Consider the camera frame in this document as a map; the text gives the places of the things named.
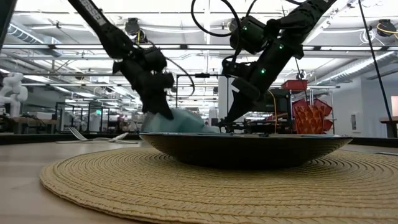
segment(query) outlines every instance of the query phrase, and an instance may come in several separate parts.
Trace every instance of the dark bowl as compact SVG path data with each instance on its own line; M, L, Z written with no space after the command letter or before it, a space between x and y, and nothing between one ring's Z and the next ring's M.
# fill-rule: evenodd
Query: dark bowl
M326 135L142 133L140 136L180 162L221 169L300 166L352 140L351 137Z

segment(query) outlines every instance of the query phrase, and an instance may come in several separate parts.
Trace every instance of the light blue cloth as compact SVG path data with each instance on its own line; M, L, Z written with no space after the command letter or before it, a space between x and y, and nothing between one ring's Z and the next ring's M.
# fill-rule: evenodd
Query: light blue cloth
M173 120L160 113L147 114L142 124L143 133L219 133L218 127L209 127L199 115L191 111L172 109Z

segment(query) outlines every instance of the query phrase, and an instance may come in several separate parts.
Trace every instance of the warehouse ceiling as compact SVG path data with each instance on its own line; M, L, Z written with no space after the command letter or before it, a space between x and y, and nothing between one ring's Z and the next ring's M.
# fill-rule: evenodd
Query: warehouse ceiling
M223 49L209 50L207 45L229 45L229 39L219 37L208 37L200 31L192 21L190 15L191 1L187 0L146 0L143 2L132 0L93 0L94 3L103 10L107 18L115 25L124 28L128 18L138 18L139 25L146 37L157 45L202 45L199 50L164 50L163 53L172 58L189 73L214 73L218 74L221 68L221 60L230 55L232 51ZM251 1L229 0L240 17L243 17ZM338 0L318 23L312 35L310 35L305 46L368 46L368 40L363 29L363 22L358 5L347 6L348 0ZM367 23L373 28L380 19L390 19L393 24L398 24L396 13L396 0L362 0L364 14ZM269 19L278 19L288 14L296 5L280 0L258 0L253 7L251 15L262 22ZM219 0L197 0L195 7L196 17L203 25L210 27L213 32L227 33L228 23L233 17L229 9ZM84 20L78 15L74 8L66 0L18 0L12 22L15 26L25 27L29 32L33 32L42 37L54 37L62 44L84 45L99 44L95 33L86 25ZM398 37L373 36L374 46L396 45ZM9 34L6 44L26 44L15 35ZM299 69L308 74L321 77L346 65L356 59L370 57L369 52L358 51L326 51L312 52L306 51L306 56L298 61ZM128 84L124 77L109 77L111 74L113 61L108 59L103 50L71 49L60 52L61 56L55 58L51 54L38 52L37 50L18 50L6 49L2 51L2 60L10 59L17 55L18 62L23 69L32 72L48 73L56 70L57 76L47 77L48 82L55 83L110 83ZM39 64L42 67L35 67L31 63ZM256 59L256 56L243 54L240 61L248 62ZM169 70L181 74L182 72L173 64L169 63ZM78 78L75 76L63 76L64 74L83 73ZM283 83L289 79L295 79L297 65L295 60L291 60L279 75L276 83ZM181 106L200 105L204 111L208 108L217 107L213 87L217 86L218 79L194 78L196 85L203 87L197 88L196 99L184 99L180 101ZM179 83L188 85L187 77L181 77ZM65 90L76 91L73 87L62 87ZM125 93L122 96L136 96L128 87L122 87L118 92ZM98 91L98 88L84 86L83 90L93 95L105 94ZM188 95L190 87L180 87L179 95Z

